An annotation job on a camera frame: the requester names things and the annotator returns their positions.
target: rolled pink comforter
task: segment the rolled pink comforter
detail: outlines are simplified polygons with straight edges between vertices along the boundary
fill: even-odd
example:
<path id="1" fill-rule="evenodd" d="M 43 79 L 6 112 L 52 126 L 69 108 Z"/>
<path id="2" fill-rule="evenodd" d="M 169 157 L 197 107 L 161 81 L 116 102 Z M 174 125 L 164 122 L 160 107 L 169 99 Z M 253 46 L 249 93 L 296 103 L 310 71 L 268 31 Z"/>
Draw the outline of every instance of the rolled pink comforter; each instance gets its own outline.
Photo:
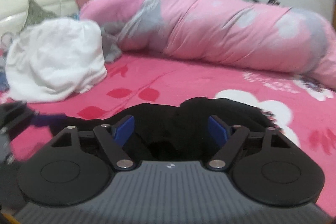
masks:
<path id="1" fill-rule="evenodd" d="M 336 33 L 310 11 L 243 0 L 92 0 L 80 19 L 102 27 L 106 57 L 115 44 L 146 47 L 184 60 L 305 74 L 336 89 Z"/>

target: black garment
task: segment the black garment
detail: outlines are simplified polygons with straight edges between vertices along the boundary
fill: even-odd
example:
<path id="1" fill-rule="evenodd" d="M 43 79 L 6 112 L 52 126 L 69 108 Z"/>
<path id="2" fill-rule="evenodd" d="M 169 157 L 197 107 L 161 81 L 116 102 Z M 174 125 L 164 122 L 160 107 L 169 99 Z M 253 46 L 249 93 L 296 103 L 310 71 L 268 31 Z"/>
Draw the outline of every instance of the black garment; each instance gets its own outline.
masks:
<path id="1" fill-rule="evenodd" d="M 79 131 L 89 131 L 101 124 L 115 124 L 129 114 L 135 118 L 135 133 L 123 149 L 136 162 L 207 162 L 218 151 L 207 132 L 208 118 L 211 115 L 217 115 L 229 126 L 239 124 L 255 132 L 263 132 L 272 126 L 255 107 L 228 99 L 193 98 L 180 107 L 145 103 L 125 109 L 105 120 L 85 121 L 67 117 L 57 125 L 50 126 L 50 130 L 53 135 L 67 126 L 76 126 Z"/>

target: green pillow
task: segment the green pillow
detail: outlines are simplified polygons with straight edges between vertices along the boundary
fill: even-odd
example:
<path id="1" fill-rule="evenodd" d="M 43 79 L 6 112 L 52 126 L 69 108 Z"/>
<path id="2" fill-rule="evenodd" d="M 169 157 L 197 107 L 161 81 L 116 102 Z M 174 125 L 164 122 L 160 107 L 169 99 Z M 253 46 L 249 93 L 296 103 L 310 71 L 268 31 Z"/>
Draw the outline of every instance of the green pillow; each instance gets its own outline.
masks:
<path id="1" fill-rule="evenodd" d="M 53 19 L 57 17 L 58 15 L 54 12 L 44 10 L 35 2 L 35 0 L 29 0 L 27 19 L 21 31 L 26 29 L 28 26 L 40 24 L 45 19 Z"/>

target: silver bolt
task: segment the silver bolt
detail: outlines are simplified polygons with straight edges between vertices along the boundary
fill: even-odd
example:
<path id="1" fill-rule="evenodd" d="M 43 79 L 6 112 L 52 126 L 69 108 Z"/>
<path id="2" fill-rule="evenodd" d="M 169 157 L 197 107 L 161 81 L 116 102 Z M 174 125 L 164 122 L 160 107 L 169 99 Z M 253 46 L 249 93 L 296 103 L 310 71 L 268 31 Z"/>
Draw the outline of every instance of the silver bolt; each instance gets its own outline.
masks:
<path id="1" fill-rule="evenodd" d="M 226 163 L 223 160 L 212 160 L 209 162 L 209 166 L 215 169 L 221 169 L 225 167 Z"/>
<path id="2" fill-rule="evenodd" d="M 133 166 L 133 162 L 131 160 L 120 160 L 117 162 L 117 166 L 122 169 L 128 169 Z"/>
<path id="3" fill-rule="evenodd" d="M 15 161 L 14 155 L 10 155 L 6 160 L 6 163 L 7 164 L 12 164 L 14 161 Z"/>
<path id="4" fill-rule="evenodd" d="M 3 135 L 7 132 L 7 127 L 3 127 L 2 129 L 0 129 L 0 135 Z"/>

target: pink bed sheet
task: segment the pink bed sheet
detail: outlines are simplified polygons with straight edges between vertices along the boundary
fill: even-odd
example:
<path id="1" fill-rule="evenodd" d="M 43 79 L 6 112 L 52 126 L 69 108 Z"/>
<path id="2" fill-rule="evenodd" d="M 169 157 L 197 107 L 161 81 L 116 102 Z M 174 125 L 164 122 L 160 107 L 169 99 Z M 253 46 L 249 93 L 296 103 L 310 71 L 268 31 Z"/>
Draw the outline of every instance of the pink bed sheet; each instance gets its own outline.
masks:
<path id="1" fill-rule="evenodd" d="M 336 95 L 288 75 L 124 54 L 107 65 L 107 78 L 66 101 L 34 104 L 42 113 L 84 119 L 107 118 L 144 102 L 179 105 L 193 97 L 227 97 L 272 111 L 285 134 L 323 169 L 326 182 L 318 205 L 336 215 Z M 0 102 L 6 102 L 3 93 Z M 47 128 L 28 128 L 12 141 L 19 160 L 51 139 Z"/>

